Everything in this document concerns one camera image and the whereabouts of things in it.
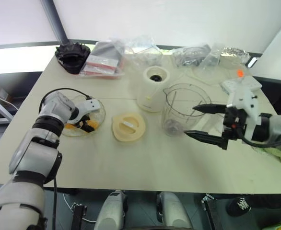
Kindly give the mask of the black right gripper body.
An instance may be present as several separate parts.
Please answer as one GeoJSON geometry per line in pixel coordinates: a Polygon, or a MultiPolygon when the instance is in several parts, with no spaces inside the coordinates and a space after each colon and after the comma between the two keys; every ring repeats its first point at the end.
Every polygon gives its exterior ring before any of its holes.
{"type": "Polygon", "coordinates": [[[226,108],[222,137],[230,140],[241,139],[245,133],[247,113],[243,109],[226,108]]]}

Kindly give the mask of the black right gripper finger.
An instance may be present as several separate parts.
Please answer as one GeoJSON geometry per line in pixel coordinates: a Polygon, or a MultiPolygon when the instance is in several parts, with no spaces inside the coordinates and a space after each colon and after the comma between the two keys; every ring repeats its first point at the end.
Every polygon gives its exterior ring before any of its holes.
{"type": "Polygon", "coordinates": [[[207,132],[197,131],[197,130],[185,130],[184,133],[189,137],[198,140],[203,143],[211,144],[222,148],[223,150],[227,150],[228,139],[210,135],[207,132]]]}
{"type": "Polygon", "coordinates": [[[200,104],[193,109],[204,114],[224,114],[227,106],[224,104],[200,104]]]}

